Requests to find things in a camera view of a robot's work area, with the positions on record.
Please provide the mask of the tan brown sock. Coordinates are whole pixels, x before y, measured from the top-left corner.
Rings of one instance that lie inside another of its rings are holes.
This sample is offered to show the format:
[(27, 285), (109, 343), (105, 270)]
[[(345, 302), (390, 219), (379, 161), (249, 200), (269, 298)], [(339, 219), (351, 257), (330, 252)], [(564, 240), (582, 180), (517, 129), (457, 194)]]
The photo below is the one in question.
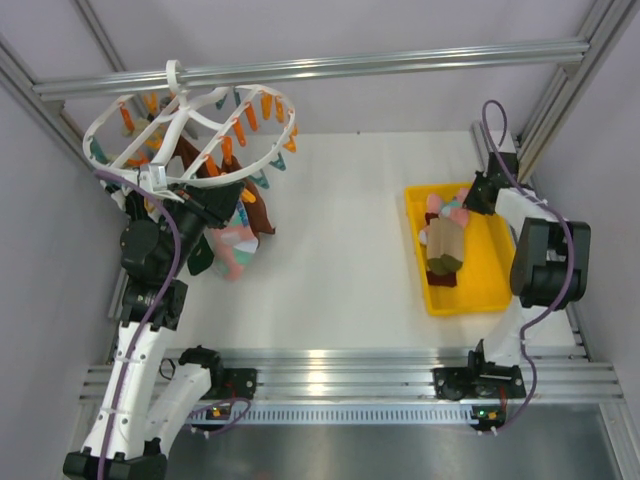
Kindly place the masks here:
[(430, 221), (426, 257), (428, 270), (436, 275), (458, 272), (464, 263), (464, 229), (450, 218)]

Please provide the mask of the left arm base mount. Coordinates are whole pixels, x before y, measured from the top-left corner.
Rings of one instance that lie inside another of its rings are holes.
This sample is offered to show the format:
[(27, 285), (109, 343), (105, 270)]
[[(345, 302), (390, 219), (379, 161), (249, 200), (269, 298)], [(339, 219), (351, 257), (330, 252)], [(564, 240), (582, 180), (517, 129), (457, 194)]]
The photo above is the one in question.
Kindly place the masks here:
[(218, 390), (218, 398), (252, 400), (257, 389), (257, 374), (254, 368), (226, 368)]

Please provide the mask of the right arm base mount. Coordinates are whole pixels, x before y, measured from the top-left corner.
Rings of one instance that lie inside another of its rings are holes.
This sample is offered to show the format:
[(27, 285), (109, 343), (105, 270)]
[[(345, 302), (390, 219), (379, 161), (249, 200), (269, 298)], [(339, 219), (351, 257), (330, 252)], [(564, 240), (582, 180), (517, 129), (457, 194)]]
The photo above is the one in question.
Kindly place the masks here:
[(449, 401), (465, 399), (524, 399), (526, 388), (519, 367), (441, 367), (433, 370), (436, 398)]

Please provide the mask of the white round clip hanger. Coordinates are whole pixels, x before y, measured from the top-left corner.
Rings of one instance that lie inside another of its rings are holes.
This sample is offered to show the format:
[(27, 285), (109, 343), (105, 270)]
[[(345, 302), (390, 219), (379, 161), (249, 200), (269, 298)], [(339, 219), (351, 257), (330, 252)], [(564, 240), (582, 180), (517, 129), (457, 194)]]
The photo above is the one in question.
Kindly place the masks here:
[[(165, 103), (151, 96), (154, 108), (150, 125), (140, 135), (126, 137), (129, 144), (121, 153), (107, 155), (96, 138), (98, 130), (115, 114), (130, 129), (135, 120), (127, 110), (131, 94), (122, 95), (109, 105), (84, 133), (82, 151), (89, 164), (131, 183), (142, 165), (161, 164), (172, 192), (181, 184), (217, 188), (245, 178), (259, 180), (267, 166), (286, 169), (283, 153), (296, 151), (298, 127), (294, 104), (284, 93), (259, 84), (216, 87), (197, 96), (182, 87), (169, 88), (169, 92)], [(246, 147), (249, 136), (269, 121), (274, 121), (280, 130), (269, 148), (242, 163), (242, 169), (221, 173), (218, 167), (222, 161), (230, 160), (236, 147)], [(181, 137), (200, 150), (187, 169), (179, 156), (173, 156)]]

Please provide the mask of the pink patterned sock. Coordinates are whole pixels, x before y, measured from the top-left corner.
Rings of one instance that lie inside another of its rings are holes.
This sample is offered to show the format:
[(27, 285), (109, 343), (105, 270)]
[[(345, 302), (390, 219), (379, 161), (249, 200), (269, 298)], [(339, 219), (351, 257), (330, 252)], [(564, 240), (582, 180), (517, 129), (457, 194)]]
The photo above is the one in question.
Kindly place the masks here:
[(208, 230), (207, 241), (214, 255), (213, 268), (228, 281), (242, 276), (259, 245), (241, 202), (224, 228)]

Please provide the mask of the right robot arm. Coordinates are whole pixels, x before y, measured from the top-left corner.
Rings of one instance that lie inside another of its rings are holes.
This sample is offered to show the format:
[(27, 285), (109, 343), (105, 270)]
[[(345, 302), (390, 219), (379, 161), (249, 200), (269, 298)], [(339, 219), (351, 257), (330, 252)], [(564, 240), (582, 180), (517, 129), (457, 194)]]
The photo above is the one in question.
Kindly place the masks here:
[(528, 187), (517, 182), (518, 160), (491, 153), (478, 172), (464, 206), (497, 215), (517, 234), (510, 263), (512, 300), (498, 325), (468, 354), (465, 393), (479, 397), (526, 396), (520, 361), (527, 341), (552, 313), (580, 300), (588, 279), (591, 228), (569, 221)]

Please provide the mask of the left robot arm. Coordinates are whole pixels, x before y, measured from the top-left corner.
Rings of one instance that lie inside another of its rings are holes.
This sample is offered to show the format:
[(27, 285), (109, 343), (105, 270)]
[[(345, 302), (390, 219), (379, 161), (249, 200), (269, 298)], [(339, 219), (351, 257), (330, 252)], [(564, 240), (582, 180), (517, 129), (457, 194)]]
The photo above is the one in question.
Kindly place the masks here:
[(178, 360), (160, 396), (153, 390), (177, 331), (188, 286), (177, 276), (206, 230), (226, 226), (243, 185), (174, 188), (152, 199), (160, 217), (132, 214), (120, 236), (128, 275), (113, 367), (96, 420), (82, 447), (67, 454), (69, 479), (162, 479), (172, 445), (202, 397), (225, 388), (220, 354), (196, 346)]

